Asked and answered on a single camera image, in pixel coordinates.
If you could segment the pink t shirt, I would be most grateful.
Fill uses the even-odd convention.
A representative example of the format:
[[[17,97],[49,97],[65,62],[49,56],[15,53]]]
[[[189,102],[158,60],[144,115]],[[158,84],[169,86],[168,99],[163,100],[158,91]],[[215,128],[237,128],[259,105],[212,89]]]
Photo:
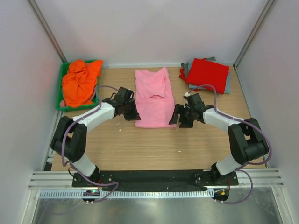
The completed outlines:
[[[159,71],[135,71],[135,103],[140,120],[135,122],[137,128],[175,128],[170,125],[175,101],[172,94],[168,69]]]

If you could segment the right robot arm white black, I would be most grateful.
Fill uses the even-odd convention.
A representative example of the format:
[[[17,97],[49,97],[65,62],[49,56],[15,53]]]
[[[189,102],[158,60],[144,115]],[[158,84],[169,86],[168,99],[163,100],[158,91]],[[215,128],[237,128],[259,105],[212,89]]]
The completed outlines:
[[[186,93],[184,98],[184,105],[175,105],[170,125],[179,123],[180,128],[192,128],[197,121],[228,134],[230,153],[211,166],[210,178],[214,184],[224,184],[235,171],[270,154],[270,144],[255,118],[241,119],[224,113],[216,105],[206,105],[198,93]]]

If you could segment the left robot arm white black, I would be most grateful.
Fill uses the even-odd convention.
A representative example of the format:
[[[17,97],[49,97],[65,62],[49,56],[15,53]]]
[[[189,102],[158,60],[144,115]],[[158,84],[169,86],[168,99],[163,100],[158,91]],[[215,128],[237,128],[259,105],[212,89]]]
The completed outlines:
[[[83,182],[93,187],[99,181],[99,168],[85,153],[87,134],[102,123],[123,115],[127,121],[140,120],[134,100],[134,92],[120,87],[111,97],[100,100],[87,112],[75,116],[63,116],[56,127],[50,147],[61,156],[62,165],[68,164],[83,176]]]

